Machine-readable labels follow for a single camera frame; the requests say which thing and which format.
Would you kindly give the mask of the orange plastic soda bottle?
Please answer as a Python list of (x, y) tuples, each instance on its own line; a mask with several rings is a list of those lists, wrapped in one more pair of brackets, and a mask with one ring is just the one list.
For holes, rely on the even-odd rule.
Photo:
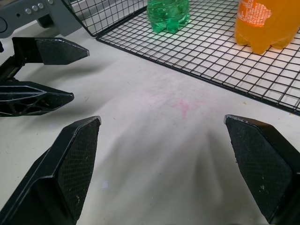
[(300, 0), (239, 0), (235, 41), (262, 54), (283, 49), (300, 29)]

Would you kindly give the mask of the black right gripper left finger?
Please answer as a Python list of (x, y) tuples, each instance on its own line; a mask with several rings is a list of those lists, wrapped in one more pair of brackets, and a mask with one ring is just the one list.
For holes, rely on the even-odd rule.
[(100, 116), (92, 116), (64, 127), (0, 210), (0, 225), (76, 225), (93, 174), (100, 125)]

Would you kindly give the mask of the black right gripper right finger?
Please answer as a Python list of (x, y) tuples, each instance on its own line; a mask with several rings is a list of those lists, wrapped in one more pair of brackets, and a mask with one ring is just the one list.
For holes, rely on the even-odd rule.
[(300, 225), (300, 152), (272, 125), (226, 115), (240, 173), (269, 224)]

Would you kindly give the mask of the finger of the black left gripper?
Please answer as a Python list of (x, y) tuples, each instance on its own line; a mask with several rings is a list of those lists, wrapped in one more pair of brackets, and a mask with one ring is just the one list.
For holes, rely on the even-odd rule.
[(90, 55), (88, 49), (60, 37), (14, 37), (12, 42), (22, 64), (68, 65)]
[(73, 100), (73, 93), (38, 83), (4, 82), (0, 84), (0, 117), (43, 115)]

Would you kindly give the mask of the green plastic soda bottle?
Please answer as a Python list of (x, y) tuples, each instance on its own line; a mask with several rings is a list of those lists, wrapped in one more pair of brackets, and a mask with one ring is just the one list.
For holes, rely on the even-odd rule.
[(176, 33), (189, 21), (189, 0), (147, 0), (147, 15), (155, 33)]

